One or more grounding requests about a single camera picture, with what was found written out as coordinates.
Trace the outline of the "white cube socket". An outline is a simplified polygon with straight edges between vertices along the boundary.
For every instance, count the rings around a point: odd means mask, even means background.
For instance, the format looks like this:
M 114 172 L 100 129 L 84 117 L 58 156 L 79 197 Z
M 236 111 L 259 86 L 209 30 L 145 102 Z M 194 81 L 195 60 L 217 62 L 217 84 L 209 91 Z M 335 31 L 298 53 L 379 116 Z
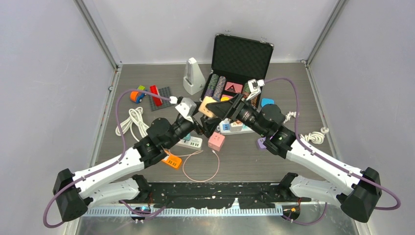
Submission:
M 235 121 L 234 123 L 232 123 L 230 125 L 230 131 L 231 132 L 239 132 L 243 129 L 243 125 L 244 124 L 242 122 L 237 120 L 237 121 Z

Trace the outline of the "orange cube socket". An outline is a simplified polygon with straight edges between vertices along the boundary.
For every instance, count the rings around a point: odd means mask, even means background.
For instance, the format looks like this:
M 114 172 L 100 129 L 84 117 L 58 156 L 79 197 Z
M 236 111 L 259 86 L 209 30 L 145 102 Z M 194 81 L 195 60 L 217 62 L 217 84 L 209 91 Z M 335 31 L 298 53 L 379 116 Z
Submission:
M 214 100 L 212 97 L 205 96 L 204 99 L 202 100 L 199 108 L 198 108 L 198 111 L 200 113 L 202 113 L 203 115 L 209 117 L 209 118 L 217 118 L 217 116 L 207 108 L 207 105 L 208 104 L 210 104 L 210 103 L 216 103 L 216 102 L 217 101 Z

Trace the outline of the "teal plug adapter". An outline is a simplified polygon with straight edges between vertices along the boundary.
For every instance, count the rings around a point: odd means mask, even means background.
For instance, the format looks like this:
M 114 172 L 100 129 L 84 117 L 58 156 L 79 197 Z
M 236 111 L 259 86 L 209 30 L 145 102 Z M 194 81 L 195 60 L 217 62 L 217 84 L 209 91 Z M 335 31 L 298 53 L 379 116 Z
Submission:
M 186 136 L 183 137 L 184 141 L 189 141 L 191 139 L 191 135 L 187 134 Z

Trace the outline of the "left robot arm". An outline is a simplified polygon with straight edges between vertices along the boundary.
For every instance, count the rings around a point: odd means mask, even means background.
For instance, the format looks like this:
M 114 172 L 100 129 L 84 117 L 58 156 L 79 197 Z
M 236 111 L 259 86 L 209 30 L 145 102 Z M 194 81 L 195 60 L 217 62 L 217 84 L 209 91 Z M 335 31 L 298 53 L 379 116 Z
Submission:
M 178 115 L 175 122 L 170 123 L 165 118 L 157 118 L 147 129 L 147 136 L 130 148 L 124 146 L 120 155 L 81 171 L 61 170 L 51 202 L 56 202 L 62 222 L 79 218 L 101 201 L 135 199 L 139 203 L 146 202 L 150 189 L 145 180 L 134 180 L 132 187 L 117 185 L 114 181 L 159 163 L 167 156 L 166 149 L 175 146 L 192 131 L 210 137 L 220 121 L 219 118 L 202 117 L 198 123 L 193 118 Z

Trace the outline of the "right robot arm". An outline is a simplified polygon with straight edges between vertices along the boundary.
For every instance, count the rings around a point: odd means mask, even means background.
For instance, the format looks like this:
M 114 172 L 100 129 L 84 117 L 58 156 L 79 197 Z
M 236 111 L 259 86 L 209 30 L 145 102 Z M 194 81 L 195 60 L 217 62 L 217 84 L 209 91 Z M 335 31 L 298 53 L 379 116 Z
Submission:
M 369 221 L 382 195 L 378 171 L 371 167 L 361 170 L 347 165 L 299 138 L 283 125 L 285 115 L 277 105 L 268 104 L 258 110 L 238 94 L 222 102 L 205 97 L 198 110 L 209 118 L 242 122 L 265 138 L 263 144 L 270 153 L 296 162 L 325 179 L 316 181 L 288 173 L 280 182 L 282 199 L 317 199 L 341 208 L 356 221 Z

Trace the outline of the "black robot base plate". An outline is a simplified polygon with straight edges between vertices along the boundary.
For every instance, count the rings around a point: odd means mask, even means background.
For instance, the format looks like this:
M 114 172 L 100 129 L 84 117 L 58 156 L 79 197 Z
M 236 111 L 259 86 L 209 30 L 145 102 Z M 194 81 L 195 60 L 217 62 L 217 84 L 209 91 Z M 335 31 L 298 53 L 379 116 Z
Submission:
M 241 209 L 270 209 L 275 203 L 311 201 L 282 194 L 271 182 L 150 183 L 137 200 L 168 209 L 228 209 L 234 202 Z

